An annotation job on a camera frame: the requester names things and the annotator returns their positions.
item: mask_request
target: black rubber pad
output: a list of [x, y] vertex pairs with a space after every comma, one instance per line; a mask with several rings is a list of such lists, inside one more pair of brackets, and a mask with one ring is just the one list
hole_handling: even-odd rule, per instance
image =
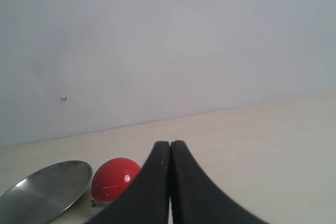
[[167, 224], [169, 142], [156, 142], [134, 181], [87, 224]]
[[174, 224], [266, 224], [223, 193], [183, 141], [171, 143], [169, 191]]

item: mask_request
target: stainless steel plate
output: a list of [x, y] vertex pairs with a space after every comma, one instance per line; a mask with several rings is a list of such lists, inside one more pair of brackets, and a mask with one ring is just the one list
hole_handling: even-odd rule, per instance
[[67, 210], [86, 190], [92, 168], [65, 161], [43, 168], [0, 198], [0, 224], [45, 224]]

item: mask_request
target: red ball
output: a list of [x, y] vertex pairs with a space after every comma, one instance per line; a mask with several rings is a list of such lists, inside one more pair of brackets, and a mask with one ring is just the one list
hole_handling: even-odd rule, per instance
[[133, 160], [114, 158], [96, 171], [92, 183], [91, 194], [95, 200], [115, 200], [134, 180], [141, 167]]

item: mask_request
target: white wall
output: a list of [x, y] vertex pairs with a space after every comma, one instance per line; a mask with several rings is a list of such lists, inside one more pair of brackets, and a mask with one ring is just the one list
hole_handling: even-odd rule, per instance
[[336, 0], [0, 4], [1, 146], [336, 90]]

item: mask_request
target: wooden table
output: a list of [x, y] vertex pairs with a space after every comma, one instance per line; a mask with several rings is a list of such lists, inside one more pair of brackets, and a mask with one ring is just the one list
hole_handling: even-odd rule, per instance
[[[65, 160], [86, 161], [94, 172], [114, 157], [143, 164], [155, 141], [176, 139], [225, 193], [265, 221], [336, 223], [336, 93], [0, 148], [0, 193]], [[90, 200], [88, 190], [51, 223], [85, 222], [99, 211]]]

